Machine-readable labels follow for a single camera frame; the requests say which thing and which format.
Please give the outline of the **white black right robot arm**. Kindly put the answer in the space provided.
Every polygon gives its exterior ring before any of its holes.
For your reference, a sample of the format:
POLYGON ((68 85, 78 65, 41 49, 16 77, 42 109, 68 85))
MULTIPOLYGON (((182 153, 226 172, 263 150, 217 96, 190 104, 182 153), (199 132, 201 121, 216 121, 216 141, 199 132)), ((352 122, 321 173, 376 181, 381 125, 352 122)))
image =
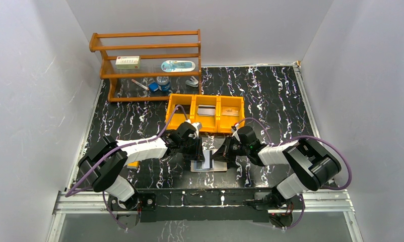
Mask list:
POLYGON ((227 136, 210 158, 233 163, 238 156, 246 156, 258 166, 287 164, 293 170, 293 174, 262 199, 247 201, 252 206, 270 205, 284 209, 291 204, 294 196, 319 190, 342 169, 338 159, 313 137, 298 138, 282 145, 265 144, 249 126, 243 126, 227 136))

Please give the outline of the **silver credit card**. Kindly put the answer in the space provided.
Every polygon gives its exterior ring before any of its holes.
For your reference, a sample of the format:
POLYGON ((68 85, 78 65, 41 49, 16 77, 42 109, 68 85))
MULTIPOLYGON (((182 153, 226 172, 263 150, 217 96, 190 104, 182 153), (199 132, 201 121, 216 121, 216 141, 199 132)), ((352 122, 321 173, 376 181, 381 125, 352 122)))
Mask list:
POLYGON ((215 116, 216 107, 214 105, 198 105, 197 115, 199 116, 215 116))

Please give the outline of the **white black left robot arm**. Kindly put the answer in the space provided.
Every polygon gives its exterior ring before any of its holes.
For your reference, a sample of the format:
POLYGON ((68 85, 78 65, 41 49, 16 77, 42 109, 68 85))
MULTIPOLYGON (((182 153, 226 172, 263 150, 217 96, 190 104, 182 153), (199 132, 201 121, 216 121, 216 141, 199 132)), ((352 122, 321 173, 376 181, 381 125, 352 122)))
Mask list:
POLYGON ((176 153, 191 160, 200 158, 201 128, 201 123, 187 120, 176 129, 163 130, 156 136, 122 145, 106 136, 79 161, 82 178, 93 191, 107 192, 116 197, 125 209, 132 210, 139 203, 139 194, 127 179, 120 176, 122 169, 135 161, 163 159, 176 153))

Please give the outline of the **beige card holder wallet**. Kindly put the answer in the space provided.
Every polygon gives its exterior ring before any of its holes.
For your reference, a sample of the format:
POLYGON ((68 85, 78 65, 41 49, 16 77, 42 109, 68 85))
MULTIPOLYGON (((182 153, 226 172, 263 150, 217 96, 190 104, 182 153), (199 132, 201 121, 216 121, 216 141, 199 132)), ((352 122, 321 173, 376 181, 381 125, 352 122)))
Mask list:
POLYGON ((191 172, 226 172, 227 163, 222 161, 192 161, 191 172))

